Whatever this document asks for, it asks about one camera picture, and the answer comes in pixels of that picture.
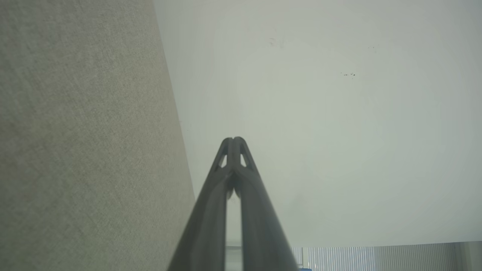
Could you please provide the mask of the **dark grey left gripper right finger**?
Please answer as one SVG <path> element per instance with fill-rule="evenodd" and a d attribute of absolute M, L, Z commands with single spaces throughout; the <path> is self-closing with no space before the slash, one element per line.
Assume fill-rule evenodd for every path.
<path fill-rule="evenodd" d="M 298 266 L 247 142 L 234 138 L 235 191 L 241 201 L 243 269 L 296 271 Z"/>

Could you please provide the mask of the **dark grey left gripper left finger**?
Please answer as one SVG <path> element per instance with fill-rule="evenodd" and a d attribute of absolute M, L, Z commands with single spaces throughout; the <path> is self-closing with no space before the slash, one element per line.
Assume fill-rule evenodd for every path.
<path fill-rule="evenodd" d="M 182 237 L 169 271 L 223 271 L 226 246 L 227 195 L 233 138 L 222 141 Z"/>

